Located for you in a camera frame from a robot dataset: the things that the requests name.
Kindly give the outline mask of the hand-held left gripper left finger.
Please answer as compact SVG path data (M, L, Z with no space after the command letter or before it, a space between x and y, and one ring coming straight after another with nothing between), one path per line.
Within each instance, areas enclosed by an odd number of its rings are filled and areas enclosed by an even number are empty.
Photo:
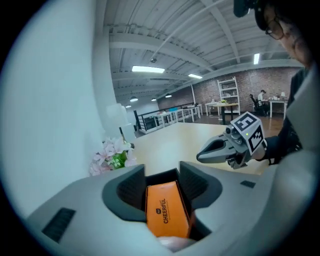
M145 167L138 164L72 182L27 224L55 256L170 256L147 227Z

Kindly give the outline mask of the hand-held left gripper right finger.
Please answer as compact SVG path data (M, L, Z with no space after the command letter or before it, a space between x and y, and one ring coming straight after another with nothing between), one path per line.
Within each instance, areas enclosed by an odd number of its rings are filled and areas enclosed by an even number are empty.
M181 256L265 256L296 228L316 194L320 177L318 153L301 150L269 166L254 188L239 194L229 180L220 197L195 215L210 230Z

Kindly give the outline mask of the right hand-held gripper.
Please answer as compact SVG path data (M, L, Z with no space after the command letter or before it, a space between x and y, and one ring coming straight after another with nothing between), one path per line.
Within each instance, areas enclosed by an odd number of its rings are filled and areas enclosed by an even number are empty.
M231 168L247 165L265 139L262 121L250 112L233 119L224 134L210 138L196 155L204 164L228 162Z

